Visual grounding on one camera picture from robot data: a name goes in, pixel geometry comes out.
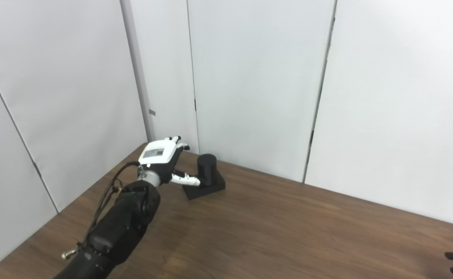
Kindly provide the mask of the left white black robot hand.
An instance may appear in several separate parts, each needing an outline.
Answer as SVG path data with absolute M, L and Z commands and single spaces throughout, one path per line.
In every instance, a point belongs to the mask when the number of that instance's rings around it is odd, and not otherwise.
M 190 146 L 180 143 L 180 140 L 180 136 L 174 136 L 148 143 L 138 159 L 138 180 L 143 180 L 155 188 L 168 183 L 200 186 L 198 177 L 176 169 L 182 152 L 190 150 Z

